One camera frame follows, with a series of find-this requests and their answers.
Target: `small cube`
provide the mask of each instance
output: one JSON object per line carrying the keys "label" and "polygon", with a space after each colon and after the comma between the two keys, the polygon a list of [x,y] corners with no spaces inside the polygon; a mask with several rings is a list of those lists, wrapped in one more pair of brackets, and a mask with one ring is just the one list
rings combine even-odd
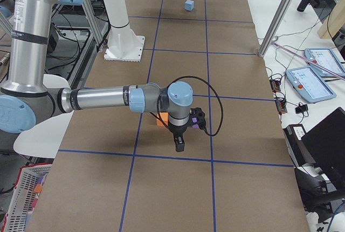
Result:
{"label": "small cube", "polygon": [[187,11],[193,10],[193,8],[194,8],[194,1],[192,1],[192,0],[187,0],[187,1],[185,1],[185,3],[184,3],[184,8],[185,8]]}

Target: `computer monitor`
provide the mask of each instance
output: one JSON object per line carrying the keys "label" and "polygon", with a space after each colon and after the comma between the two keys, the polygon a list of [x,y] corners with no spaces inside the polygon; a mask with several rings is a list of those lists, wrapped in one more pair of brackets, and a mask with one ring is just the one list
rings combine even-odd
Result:
{"label": "computer monitor", "polygon": [[345,111],[339,107],[307,132],[302,141],[336,189],[345,188]]}

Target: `aluminum frame post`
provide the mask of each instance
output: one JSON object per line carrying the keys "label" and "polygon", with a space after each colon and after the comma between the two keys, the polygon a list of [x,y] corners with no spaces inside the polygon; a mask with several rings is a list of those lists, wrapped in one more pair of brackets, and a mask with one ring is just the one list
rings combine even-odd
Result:
{"label": "aluminum frame post", "polygon": [[270,46],[272,39],[275,35],[275,33],[277,32],[277,29],[289,7],[289,5],[291,4],[292,0],[281,0],[277,11],[275,12],[275,15],[272,19],[271,25],[268,28],[265,38],[263,40],[263,43],[261,44],[261,47],[258,51],[258,55],[259,57],[264,57],[264,55],[267,52],[268,47]]}
{"label": "aluminum frame post", "polygon": [[11,36],[12,25],[9,20],[0,12],[0,27],[6,32],[7,35]]}
{"label": "aluminum frame post", "polygon": [[84,0],[82,4],[82,8],[84,10],[86,19],[90,25],[93,37],[95,38],[97,44],[100,44],[103,40],[101,30],[99,29],[95,12],[93,11],[92,5],[90,3],[90,0]]}

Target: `light blue joint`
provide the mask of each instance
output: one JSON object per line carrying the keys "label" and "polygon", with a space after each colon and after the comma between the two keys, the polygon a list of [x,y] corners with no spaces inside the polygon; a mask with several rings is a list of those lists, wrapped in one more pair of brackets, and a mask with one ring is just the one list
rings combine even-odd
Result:
{"label": "light blue joint", "polygon": [[168,96],[174,104],[187,107],[193,102],[193,89],[186,82],[177,81],[169,86]]}
{"label": "light blue joint", "polygon": [[6,7],[0,6],[0,12],[5,16],[6,18],[10,17],[12,15],[12,12],[7,9]]}
{"label": "light blue joint", "polygon": [[21,133],[36,124],[33,110],[22,100],[0,95],[0,129],[8,133]]}
{"label": "light blue joint", "polygon": [[132,112],[145,111],[145,95],[141,88],[132,89],[129,93],[129,108]]}
{"label": "light blue joint", "polygon": [[58,4],[62,5],[82,5],[84,0],[59,0]]}

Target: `ur robot arm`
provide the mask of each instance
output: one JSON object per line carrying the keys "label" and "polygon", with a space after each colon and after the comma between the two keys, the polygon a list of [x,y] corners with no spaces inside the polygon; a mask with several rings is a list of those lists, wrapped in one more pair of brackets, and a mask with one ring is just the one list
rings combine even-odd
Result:
{"label": "ur robot arm", "polygon": [[184,151],[183,133],[187,127],[206,129],[202,110],[190,108],[193,91],[185,82],[177,81],[164,88],[149,83],[79,90],[49,89],[43,85],[51,11],[53,4],[59,1],[80,2],[16,0],[11,64],[8,79],[1,84],[0,92],[2,140],[6,136],[15,138],[34,125],[63,113],[128,106],[131,111],[139,113],[168,112],[166,127],[174,135],[176,151]]}

